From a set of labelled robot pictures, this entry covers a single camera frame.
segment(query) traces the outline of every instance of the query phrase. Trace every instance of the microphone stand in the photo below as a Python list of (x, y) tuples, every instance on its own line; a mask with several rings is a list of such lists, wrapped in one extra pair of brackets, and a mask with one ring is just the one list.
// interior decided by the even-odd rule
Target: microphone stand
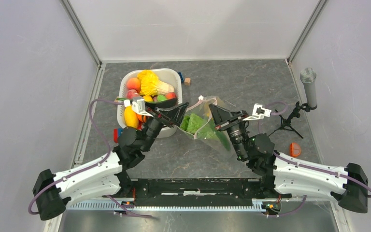
[(317, 106), (311, 108), (308, 105), (308, 103), (304, 103), (304, 104), (300, 105), (300, 102), (298, 101), (295, 104), (295, 108), (292, 110), (292, 113), (288, 116), (287, 119), (285, 119), (284, 117), (282, 117), (282, 115), (279, 115), (279, 117), (281, 118), (280, 127), (278, 127), (277, 129), (275, 129), (271, 134), (269, 134), (269, 136), (271, 136), (272, 134), (274, 134), (278, 130), (286, 130), (286, 131), (293, 131), (293, 132), (295, 132), (301, 139), (303, 139), (303, 136), (301, 134), (299, 134), (299, 132), (296, 131), (291, 126), (291, 120), (293, 118), (295, 118), (295, 117), (296, 118), (299, 118), (300, 117), (300, 110), (304, 110), (305, 112), (309, 112), (309, 111), (314, 110), (316, 108), (317, 108)]

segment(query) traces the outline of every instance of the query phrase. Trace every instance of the wooden block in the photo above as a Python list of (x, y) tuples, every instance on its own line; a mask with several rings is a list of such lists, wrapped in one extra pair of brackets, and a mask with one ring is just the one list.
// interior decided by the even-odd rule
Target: wooden block
[(190, 79), (190, 78), (186, 78), (186, 79), (184, 80), (184, 84), (185, 84), (186, 86), (189, 86), (189, 85), (191, 84), (191, 79)]

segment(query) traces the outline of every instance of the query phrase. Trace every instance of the plastic basket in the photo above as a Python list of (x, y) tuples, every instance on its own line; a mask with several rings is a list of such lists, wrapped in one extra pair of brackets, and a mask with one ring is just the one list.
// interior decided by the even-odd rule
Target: plastic basket
[[(119, 97), (125, 98), (127, 93), (126, 83), (130, 78), (137, 77), (137, 75), (142, 70), (136, 70), (132, 71), (129, 74), (127, 74), (121, 84), (120, 84), (120, 91), (119, 91)], [(183, 103), (183, 92), (181, 90), (181, 79), (178, 73), (172, 69), (153, 69), (153, 71), (159, 78), (159, 80), (168, 83), (174, 87), (175, 94), (177, 95), (177, 103), (181, 104)], [(124, 106), (119, 105), (117, 107), (117, 122), (119, 123), (120, 127), (124, 128), (126, 127), (126, 124), (124, 122)], [(169, 127), (163, 127), (161, 129), (160, 134), (157, 136), (157, 138), (167, 138), (172, 136), (175, 131), (177, 130), (177, 127), (169, 128)]]

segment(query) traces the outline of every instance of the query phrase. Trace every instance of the transparent bag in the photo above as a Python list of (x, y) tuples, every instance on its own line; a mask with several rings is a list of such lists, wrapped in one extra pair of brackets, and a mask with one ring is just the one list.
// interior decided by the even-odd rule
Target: transparent bag
[(209, 104), (215, 104), (226, 109), (231, 107), (217, 96), (199, 97), (199, 101), (187, 108), (180, 129), (191, 139), (201, 140), (225, 159), (233, 156), (231, 141), (225, 131), (217, 131), (211, 115)]

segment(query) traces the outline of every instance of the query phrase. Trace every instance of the microphone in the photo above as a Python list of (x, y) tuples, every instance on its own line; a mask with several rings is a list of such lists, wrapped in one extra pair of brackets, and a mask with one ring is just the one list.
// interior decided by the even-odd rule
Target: microphone
[(318, 106), (316, 103), (315, 79), (316, 73), (312, 68), (305, 68), (300, 72), (300, 80), (305, 89), (306, 99), (311, 110), (316, 109)]

